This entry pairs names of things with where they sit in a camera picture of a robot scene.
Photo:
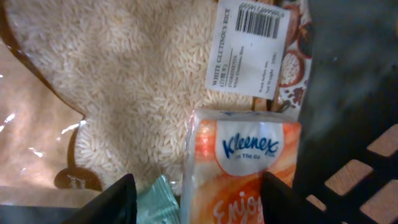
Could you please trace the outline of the teal snack packet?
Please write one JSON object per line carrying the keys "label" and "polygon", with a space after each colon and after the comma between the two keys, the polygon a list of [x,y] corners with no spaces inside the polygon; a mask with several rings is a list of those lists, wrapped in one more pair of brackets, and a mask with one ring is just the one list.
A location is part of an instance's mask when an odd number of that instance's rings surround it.
{"label": "teal snack packet", "polygon": [[162,175],[137,195],[137,224],[180,224],[179,205]]}

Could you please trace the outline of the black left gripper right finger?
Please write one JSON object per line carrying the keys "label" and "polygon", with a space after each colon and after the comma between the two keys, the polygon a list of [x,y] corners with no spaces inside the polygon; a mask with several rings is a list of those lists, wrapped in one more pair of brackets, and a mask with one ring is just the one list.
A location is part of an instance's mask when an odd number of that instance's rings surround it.
{"label": "black left gripper right finger", "polygon": [[303,201],[274,174],[263,173],[260,193],[265,224],[307,222]]}

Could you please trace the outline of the orange Kleenex tissue pack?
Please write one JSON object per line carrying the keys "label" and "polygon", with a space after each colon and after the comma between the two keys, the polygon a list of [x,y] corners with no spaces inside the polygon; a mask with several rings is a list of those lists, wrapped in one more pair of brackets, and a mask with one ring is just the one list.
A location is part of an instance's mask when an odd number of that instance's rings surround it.
{"label": "orange Kleenex tissue pack", "polygon": [[181,223],[264,223],[262,176],[292,186],[301,124],[269,111],[196,110],[187,128]]}

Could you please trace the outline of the brown glutinous rice bag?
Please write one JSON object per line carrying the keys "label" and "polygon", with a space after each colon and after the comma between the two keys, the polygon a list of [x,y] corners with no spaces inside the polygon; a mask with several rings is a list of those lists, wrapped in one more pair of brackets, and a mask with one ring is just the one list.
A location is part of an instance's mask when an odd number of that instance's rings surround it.
{"label": "brown glutinous rice bag", "polygon": [[216,1],[2,1],[3,205],[80,207],[122,175],[182,180],[192,110],[264,110],[207,90]]}

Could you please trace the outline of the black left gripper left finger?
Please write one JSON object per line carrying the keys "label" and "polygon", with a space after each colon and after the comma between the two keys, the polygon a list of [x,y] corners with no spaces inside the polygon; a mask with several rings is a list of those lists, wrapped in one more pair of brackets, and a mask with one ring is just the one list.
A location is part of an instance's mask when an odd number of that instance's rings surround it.
{"label": "black left gripper left finger", "polygon": [[124,175],[63,223],[136,224],[137,190],[134,176]]}

